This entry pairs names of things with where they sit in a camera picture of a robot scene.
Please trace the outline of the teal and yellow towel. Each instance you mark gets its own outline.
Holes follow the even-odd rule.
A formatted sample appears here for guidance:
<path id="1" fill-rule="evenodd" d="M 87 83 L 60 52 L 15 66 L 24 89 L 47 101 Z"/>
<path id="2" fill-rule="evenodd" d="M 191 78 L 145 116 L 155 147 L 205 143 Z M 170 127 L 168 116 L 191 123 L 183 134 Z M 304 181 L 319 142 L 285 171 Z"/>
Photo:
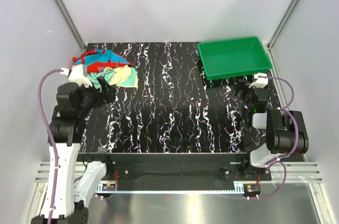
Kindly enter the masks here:
<path id="1" fill-rule="evenodd" d="M 96 89 L 101 88 L 98 80 L 99 77 L 103 77 L 110 86 L 116 85 L 125 88 L 138 87 L 137 71 L 128 65 L 117 68 L 105 67 L 102 72 L 87 74 L 87 78 Z"/>

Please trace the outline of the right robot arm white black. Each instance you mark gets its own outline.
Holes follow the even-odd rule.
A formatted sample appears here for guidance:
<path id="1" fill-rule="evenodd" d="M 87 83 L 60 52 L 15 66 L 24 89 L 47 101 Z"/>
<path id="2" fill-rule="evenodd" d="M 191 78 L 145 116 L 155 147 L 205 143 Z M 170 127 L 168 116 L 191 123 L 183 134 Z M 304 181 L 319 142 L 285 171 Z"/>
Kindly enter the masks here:
<path id="1" fill-rule="evenodd" d="M 270 79 L 282 81 L 289 86 L 291 99 L 287 105 L 276 109 L 268 107 L 269 93 L 266 89 Z M 309 139 L 302 112 L 288 110 L 295 92 L 287 80 L 258 73 L 251 83 L 239 80 L 234 91 L 241 92 L 245 124 L 266 131 L 265 144 L 251 151 L 239 167 L 243 178 L 252 180 L 260 169 L 269 169 L 284 158 L 307 152 Z"/>

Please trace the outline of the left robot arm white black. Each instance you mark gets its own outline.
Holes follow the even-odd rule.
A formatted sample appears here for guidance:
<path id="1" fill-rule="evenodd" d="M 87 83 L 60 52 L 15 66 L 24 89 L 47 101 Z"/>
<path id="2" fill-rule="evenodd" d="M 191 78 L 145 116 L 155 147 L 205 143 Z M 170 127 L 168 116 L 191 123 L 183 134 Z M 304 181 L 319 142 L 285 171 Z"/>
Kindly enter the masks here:
<path id="1" fill-rule="evenodd" d="M 75 167 L 89 111 L 115 100 L 115 88 L 102 77 L 101 88 L 77 83 L 58 87 L 51 122 L 47 123 L 50 170 L 46 197 L 31 223 L 87 223 L 88 206 L 101 179 L 110 179 L 114 165 L 106 154 L 89 160 L 85 173 L 75 183 Z"/>

